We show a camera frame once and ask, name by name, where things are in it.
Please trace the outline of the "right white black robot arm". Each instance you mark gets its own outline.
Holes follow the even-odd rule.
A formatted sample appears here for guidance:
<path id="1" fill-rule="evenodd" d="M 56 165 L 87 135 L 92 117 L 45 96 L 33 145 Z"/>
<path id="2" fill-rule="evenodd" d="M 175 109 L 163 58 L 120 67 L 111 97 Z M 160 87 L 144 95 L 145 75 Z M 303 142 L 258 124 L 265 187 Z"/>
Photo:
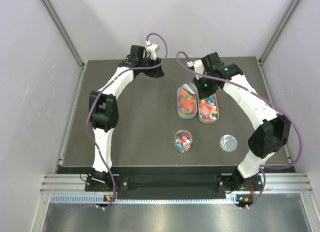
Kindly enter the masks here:
<path id="1" fill-rule="evenodd" d="M 227 93 L 243 110 L 254 129 L 248 139 L 249 151 L 232 172 L 230 190 L 245 190 L 277 151 L 287 144 L 291 123 L 265 101 L 258 97 L 243 71 L 234 63 L 225 65 L 217 52 L 200 60 L 188 62 L 196 73 L 193 83 L 197 94 L 205 99 L 218 89 Z"/>

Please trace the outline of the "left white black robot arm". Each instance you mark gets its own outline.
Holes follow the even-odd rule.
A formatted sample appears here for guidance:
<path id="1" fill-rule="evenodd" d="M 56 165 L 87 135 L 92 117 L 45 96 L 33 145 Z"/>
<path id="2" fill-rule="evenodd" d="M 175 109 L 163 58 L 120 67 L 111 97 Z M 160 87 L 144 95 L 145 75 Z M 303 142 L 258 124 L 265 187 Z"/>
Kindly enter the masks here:
<path id="1" fill-rule="evenodd" d="M 121 61 L 111 79 L 97 91 L 89 94 L 89 113 L 85 128 L 94 144 L 94 162 L 90 175 L 102 190 L 114 183 L 109 169 L 112 167 L 112 135 L 119 121 L 118 98 L 126 86 L 140 73 L 151 78 L 164 76 L 159 46 L 146 42 L 146 46 L 132 45 L 130 54 Z"/>

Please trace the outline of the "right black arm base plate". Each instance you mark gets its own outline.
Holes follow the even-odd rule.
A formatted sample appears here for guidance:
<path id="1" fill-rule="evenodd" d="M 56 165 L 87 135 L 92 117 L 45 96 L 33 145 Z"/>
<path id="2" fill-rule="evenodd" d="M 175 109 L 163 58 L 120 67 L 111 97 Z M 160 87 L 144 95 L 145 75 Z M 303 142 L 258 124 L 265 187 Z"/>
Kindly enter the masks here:
<path id="1" fill-rule="evenodd" d="M 236 182 L 231 175 L 218 175 L 217 185 L 221 192 L 230 194 L 231 192 L 252 192 L 262 188 L 263 180 L 260 175 L 244 182 Z"/>

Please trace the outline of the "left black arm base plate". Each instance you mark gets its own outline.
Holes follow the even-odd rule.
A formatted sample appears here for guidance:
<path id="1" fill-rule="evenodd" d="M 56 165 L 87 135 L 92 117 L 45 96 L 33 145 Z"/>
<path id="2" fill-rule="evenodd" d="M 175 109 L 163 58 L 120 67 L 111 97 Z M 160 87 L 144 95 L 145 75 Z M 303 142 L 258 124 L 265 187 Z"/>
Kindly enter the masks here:
<path id="1" fill-rule="evenodd" d="M 124 176 L 115 176 L 115 191 L 126 192 L 128 190 L 129 178 Z M 112 192 L 114 189 L 111 178 L 107 178 L 107 181 L 101 181 L 94 177 L 87 177 L 85 188 L 86 192 Z"/>

